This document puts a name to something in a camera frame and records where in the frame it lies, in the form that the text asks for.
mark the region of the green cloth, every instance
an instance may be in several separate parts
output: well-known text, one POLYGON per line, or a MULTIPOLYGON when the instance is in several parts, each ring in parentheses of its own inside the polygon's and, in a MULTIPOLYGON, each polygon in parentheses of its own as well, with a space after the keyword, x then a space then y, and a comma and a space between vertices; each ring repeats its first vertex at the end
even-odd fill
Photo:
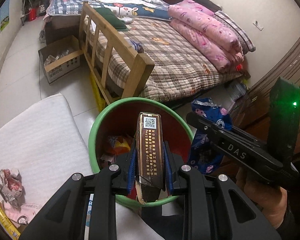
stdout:
POLYGON ((114 13, 105 7, 95 9, 98 14, 100 14, 104 19, 106 19, 117 31, 127 31, 126 25, 120 21, 114 13))

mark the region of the purple pillow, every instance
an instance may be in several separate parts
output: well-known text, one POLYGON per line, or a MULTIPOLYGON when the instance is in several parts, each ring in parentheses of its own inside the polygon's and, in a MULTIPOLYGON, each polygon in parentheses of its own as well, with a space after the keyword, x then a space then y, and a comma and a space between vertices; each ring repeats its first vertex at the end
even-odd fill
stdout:
POLYGON ((205 14, 208 14, 209 16, 213 16, 214 13, 212 11, 210 11, 208 8, 206 8, 205 6, 196 3, 193 0, 183 0, 179 3, 177 3, 176 5, 185 7, 185 8, 190 8, 190 9, 195 9, 201 12, 204 12, 205 14))

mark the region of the cardboard box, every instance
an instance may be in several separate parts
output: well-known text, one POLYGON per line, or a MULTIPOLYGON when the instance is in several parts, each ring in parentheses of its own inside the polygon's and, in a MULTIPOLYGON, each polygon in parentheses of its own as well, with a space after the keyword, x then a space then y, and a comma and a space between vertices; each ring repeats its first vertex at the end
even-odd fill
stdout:
POLYGON ((49 84, 78 68, 80 66, 80 55, 83 54, 83 51, 79 48, 79 41, 74 36, 68 36, 59 41, 55 41, 40 49, 38 52, 40 67, 43 69, 44 75, 46 76, 49 84), (52 62, 49 65, 43 65, 49 55, 56 57, 69 48, 71 48, 74 52, 52 62))

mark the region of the checkered bedsheet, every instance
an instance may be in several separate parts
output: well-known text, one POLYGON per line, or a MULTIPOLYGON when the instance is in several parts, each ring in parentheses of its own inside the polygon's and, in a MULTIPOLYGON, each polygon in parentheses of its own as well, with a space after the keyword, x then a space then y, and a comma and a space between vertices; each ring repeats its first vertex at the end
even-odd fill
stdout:
POLYGON ((47 14, 49 16, 81 14, 84 1, 93 8, 103 7, 103 4, 96 0, 51 0, 47 14))
MULTIPOLYGON (((141 42, 144 52, 155 65, 140 94, 141 97, 159 102, 186 98, 241 75, 219 73, 204 55, 166 22, 134 18, 133 23, 127 27, 129 31, 119 33, 141 42)), ((90 26, 91 45, 93 36, 94 31, 90 26)), ((106 37, 100 33, 96 54, 101 62, 106 44, 106 37)), ((114 83, 124 88, 130 69, 115 50, 112 52, 108 72, 114 83)))

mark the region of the folded pink quilt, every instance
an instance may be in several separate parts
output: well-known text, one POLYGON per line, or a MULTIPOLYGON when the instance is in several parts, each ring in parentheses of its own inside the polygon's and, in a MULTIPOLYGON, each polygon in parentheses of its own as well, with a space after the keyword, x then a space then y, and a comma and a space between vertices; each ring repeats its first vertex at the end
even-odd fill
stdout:
POLYGON ((215 41, 216 44, 223 47, 226 51, 232 54, 242 54, 241 44, 234 32, 204 12, 192 8, 185 8, 179 5, 170 5, 168 14, 169 16, 190 25, 194 29, 203 32, 207 37, 215 41))
POLYGON ((241 53, 231 54, 227 52, 215 44, 212 39, 208 38, 205 34, 192 28, 188 24, 183 23, 178 19, 173 19, 170 25, 183 37, 185 37, 192 46, 205 55, 205 57, 219 72, 230 72, 234 70, 237 65, 243 62, 243 56, 241 53))

